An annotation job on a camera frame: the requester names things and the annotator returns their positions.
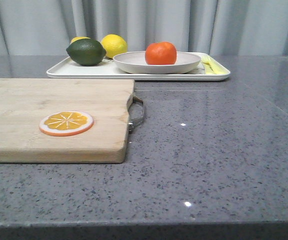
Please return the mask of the white round plate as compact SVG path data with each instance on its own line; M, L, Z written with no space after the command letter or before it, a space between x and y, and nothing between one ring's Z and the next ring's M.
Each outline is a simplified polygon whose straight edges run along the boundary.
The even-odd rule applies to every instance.
M185 74L197 68L201 57L188 52L177 52L174 64L153 65L145 60L145 51L132 51L113 57L116 66L130 74Z

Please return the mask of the orange fruit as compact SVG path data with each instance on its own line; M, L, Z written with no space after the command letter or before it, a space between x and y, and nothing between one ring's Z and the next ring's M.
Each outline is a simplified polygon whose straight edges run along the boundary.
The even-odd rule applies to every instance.
M145 61L148 65L173 65L177 60L177 49L170 42L150 44L145 51Z

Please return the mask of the white rectangular tray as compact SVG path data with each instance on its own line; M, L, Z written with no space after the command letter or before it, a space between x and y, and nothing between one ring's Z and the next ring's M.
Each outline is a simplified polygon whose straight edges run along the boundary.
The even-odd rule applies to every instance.
M202 52L189 52L202 57L208 55ZM133 79L137 81L222 81L230 76L230 70L214 61L222 67L226 74L205 74L202 62L197 68L182 74L132 74L119 69L113 59L104 59L95 66L82 66L70 57L65 58L58 64L47 70L51 78L70 79Z

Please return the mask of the orange slice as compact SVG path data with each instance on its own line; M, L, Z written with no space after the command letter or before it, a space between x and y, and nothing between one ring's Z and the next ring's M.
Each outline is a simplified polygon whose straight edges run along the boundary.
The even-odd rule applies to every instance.
M82 111L61 111L43 118L39 123L39 130L49 136L68 137L81 134L89 130L94 119Z

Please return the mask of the yellow lemon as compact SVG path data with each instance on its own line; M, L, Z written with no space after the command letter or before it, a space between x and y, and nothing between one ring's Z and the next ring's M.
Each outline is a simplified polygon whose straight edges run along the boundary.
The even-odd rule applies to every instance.
M101 44L106 51L106 57L109 59L128 51L127 42L121 36L116 34L106 35L101 40Z
M76 42L78 40L82 40L82 39L90 39L90 38L87 37L87 36L76 36L76 37L71 39L70 44L72 44L72 43L74 43L74 42Z

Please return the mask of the yellow lemon slice pieces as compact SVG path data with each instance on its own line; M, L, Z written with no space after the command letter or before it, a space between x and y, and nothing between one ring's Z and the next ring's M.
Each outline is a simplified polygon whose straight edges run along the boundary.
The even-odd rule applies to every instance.
M212 57L209 55L203 55L201 57L201 62L204 67L206 75L223 75L226 74L226 71L220 67Z

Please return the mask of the green lime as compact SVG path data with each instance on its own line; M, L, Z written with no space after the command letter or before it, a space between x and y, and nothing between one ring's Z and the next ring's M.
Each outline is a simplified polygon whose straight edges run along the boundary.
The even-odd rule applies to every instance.
M92 38L83 38L71 43L66 52L74 62L82 66L95 66L101 63L106 55L101 43Z

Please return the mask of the rear yellow lemon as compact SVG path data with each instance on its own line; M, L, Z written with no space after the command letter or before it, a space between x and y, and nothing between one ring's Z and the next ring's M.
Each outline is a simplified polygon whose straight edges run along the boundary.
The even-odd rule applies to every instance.
M76 42L78 40L82 40L82 39L90 39L90 38L87 37L87 36L76 36L76 37L71 39L70 44L72 44L72 43L74 43L74 42Z

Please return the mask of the wooden cutting board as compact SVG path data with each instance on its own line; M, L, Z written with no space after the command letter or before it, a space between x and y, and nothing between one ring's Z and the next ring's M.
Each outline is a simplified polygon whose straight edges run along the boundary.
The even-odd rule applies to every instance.
M0 78L0 163L121 163L131 79Z

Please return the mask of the grey curtain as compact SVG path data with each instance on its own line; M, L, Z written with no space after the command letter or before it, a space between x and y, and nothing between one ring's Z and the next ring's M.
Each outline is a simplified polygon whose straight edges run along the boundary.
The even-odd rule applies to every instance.
M64 55L74 37L108 34L130 51L288 56L288 0L0 0L0 56Z

